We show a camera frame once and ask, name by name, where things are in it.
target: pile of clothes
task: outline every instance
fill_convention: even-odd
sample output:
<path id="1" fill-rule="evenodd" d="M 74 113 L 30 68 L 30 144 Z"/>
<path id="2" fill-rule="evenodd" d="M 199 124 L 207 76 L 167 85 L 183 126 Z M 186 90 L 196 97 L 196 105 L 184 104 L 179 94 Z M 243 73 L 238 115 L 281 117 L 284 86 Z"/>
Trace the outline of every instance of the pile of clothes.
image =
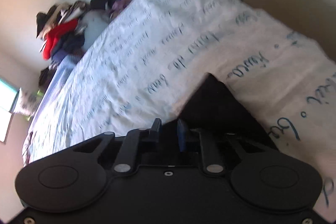
<path id="1" fill-rule="evenodd" d="M 85 24 L 90 10 L 104 10 L 110 20 L 119 15 L 131 0 L 77 0 L 74 4 L 53 5 L 47 13 L 36 15 L 37 38 L 43 41 L 40 52 L 44 60 L 60 63 L 67 54 L 83 54 Z"/>

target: beige garment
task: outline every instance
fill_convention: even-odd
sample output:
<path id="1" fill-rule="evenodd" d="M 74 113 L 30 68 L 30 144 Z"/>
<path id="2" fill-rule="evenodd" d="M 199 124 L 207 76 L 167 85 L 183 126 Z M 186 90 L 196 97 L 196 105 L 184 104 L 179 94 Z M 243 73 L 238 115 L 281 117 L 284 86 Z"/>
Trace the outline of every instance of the beige garment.
<path id="1" fill-rule="evenodd" d="M 66 9 L 68 8 L 69 6 L 71 6 L 69 3 L 67 2 L 64 2 L 62 4 L 60 4 L 55 12 L 52 14 L 52 16 L 48 19 L 47 23 L 44 25 L 42 31 L 39 33 L 38 37 L 39 39 L 43 39 L 44 40 L 44 37 L 45 35 L 54 27 L 54 25 L 56 24 L 56 18 L 57 18 L 57 15 L 58 13 L 62 10 L 62 9 Z"/>

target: mattress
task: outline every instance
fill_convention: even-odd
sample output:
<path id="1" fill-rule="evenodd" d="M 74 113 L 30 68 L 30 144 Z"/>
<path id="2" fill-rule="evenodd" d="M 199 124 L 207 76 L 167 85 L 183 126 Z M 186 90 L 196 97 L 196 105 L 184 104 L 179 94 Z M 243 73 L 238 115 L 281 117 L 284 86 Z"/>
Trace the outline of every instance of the mattress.
<path id="1" fill-rule="evenodd" d="M 133 0 L 31 128 L 30 162 L 106 131 L 173 120 L 210 72 L 283 153 L 313 165 L 315 210 L 336 219 L 336 65 L 319 45 L 239 0 Z"/>

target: bright window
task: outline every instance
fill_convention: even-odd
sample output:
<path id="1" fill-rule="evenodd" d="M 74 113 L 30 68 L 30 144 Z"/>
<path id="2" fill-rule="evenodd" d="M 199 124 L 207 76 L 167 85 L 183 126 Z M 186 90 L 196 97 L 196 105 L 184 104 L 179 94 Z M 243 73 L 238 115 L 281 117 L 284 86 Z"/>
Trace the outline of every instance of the bright window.
<path id="1" fill-rule="evenodd" d="M 0 79 L 0 141 L 6 139 L 18 90 Z"/>

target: red cloth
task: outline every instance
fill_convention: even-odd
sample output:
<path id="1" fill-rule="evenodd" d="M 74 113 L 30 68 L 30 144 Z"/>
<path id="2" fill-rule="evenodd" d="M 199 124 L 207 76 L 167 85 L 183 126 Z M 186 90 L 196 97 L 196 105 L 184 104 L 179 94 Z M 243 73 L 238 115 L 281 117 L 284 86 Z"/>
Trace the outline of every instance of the red cloth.
<path id="1" fill-rule="evenodd" d="M 67 32 L 73 31 L 76 29 L 78 24 L 78 19 L 73 19 L 67 23 L 60 24 L 56 26 L 55 28 L 51 29 L 47 33 L 47 42 L 45 44 L 44 50 L 43 50 L 43 59 L 48 60 L 50 58 L 50 52 L 53 49 L 53 47 L 57 44 L 59 39 L 62 35 L 66 34 Z"/>

